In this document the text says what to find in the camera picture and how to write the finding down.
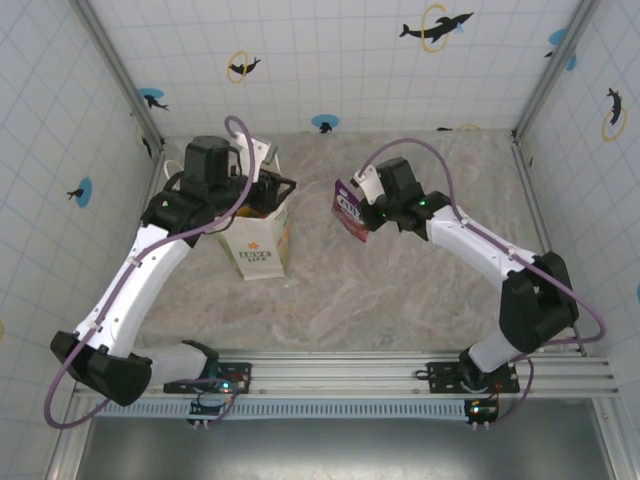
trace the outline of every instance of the grid pattern wall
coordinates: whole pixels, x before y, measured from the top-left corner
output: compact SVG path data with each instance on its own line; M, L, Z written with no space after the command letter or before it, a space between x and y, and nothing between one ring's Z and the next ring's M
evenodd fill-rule
M86 316L133 239L152 165L129 113L67 0L0 2L2 479L42 478L49 342Z
M169 136L513 128L578 0L93 4Z
M612 358L640 437L640 2L604 2L576 54L524 150L553 246L608 321L593 351Z

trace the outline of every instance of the white paper bag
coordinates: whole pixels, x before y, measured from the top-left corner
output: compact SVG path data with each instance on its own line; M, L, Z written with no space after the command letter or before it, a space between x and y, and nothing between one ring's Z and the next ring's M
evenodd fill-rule
M289 261L289 201L266 218L237 216L218 240L245 280L284 277Z

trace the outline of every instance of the gray marble surface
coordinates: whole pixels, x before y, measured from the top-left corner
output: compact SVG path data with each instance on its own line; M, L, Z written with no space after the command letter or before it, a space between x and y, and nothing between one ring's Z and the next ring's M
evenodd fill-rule
M331 212L335 180L348 180L369 154L403 136L271 135L283 174L298 182L287 277L245 282L218 241L201 237L165 284L137 344L190 338L215 348L458 350L489 332L497 325L498 292L463 261L390 224L363 244ZM458 202L471 217L540 250L507 132L414 136L447 159ZM170 157L188 141L170 139ZM447 192L433 155L404 145L380 160L398 155L411 162L425 192Z

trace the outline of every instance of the dolphin sticker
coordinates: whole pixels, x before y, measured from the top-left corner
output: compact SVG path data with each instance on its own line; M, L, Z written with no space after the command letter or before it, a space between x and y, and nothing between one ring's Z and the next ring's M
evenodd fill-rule
M620 97L620 92L614 92L611 88L609 89L609 93L607 93L607 97L613 98L613 107L611 107L611 113L613 113L613 116L609 122L613 127L620 118L620 113L622 112L622 97Z
M553 45L554 47L557 47L558 45L560 45L560 42L562 42L562 39L564 38L564 34L565 34L566 30L564 28L560 29L560 30L556 30L555 32L553 32L550 36L549 36L549 43L551 45ZM553 56L553 50L550 51L549 53L547 53L544 58L551 58ZM576 67L576 62L577 62L577 57L576 54L574 53L571 58L569 59L569 63L567 64L567 71L571 71Z
M246 75L247 73L251 73L251 72L253 72L253 69L254 69L254 68L256 68L256 65L258 65L258 63L259 63L260 61L261 61L261 60L259 60L258 58L253 57L253 63L250 63L249 65L247 65L247 67L246 67L246 68L247 68L247 69L246 69L246 71L245 71L244 63L241 63L240 65L234 65L234 64L232 63L232 64L230 64L230 65L229 65L229 68L230 68L232 71L234 71L234 72L236 72L236 73L238 73L238 74L240 74L240 75L243 75L243 76L244 76L244 75Z
M320 130L320 133L333 132L333 129L338 126L340 119L335 115L323 113L316 115L311 119L311 124Z
M69 200L75 197L76 204L80 208L85 208L87 205L89 205L89 200L91 200L92 193L93 184L91 183L91 179L89 177L84 177L80 181L78 188L71 192L67 192L67 195L69 195Z
M400 34L400 38L404 37L405 35L411 35L412 37L416 38L430 38L431 43L435 43L440 39L440 37L446 35L447 33L451 33L455 30L461 31L462 24L469 20L471 15L473 15L473 12L458 15L457 17L453 18L440 17L438 20L436 20L436 23L439 23L440 25L433 28L428 28L426 30L411 30L405 23L402 25L402 33Z
M158 103L158 99L164 97L164 92L162 90L145 87L138 91L140 92L140 95L142 95L142 98L147 101L149 108L157 107L169 111L168 105L161 105Z

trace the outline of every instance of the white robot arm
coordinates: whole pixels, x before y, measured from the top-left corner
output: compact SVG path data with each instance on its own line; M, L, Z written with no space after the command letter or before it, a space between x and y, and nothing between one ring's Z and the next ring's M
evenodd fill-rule
M414 232L451 251L501 292L499 328L460 355L460 373L470 389L480 390L494 371L533 352L578 318L574 300L512 259L517 254L570 287L566 266L558 255L538 256L513 245L458 208L460 220L446 195L422 191L404 158L388 160L377 168L368 166L354 175L352 183L364 192L359 210L371 231L395 222L401 231ZM469 225L508 246L508 253L472 232Z
M199 235L166 243L136 264L126 287L102 323L96 324L105 302L135 257L162 239L210 223L238 199L247 181L253 186L246 203L260 213L275 210L295 188L295 182L260 168L273 160L277 162L275 147L261 140L252 139L255 174L252 179L244 176L242 172L250 171L247 141L239 132L235 141L238 148L219 137L196 137L189 144L184 172L167 182L149 202L127 259L98 304L73 333L58 332L51 342L54 354L64 361L78 339L96 329L73 361L70 373L120 405L134 402L147 386L200 378L208 364L217 362L213 350L189 341L167 348L133 349L140 325L156 296ZM178 179L180 189L175 190ZM281 184L293 188L283 195L279 191Z

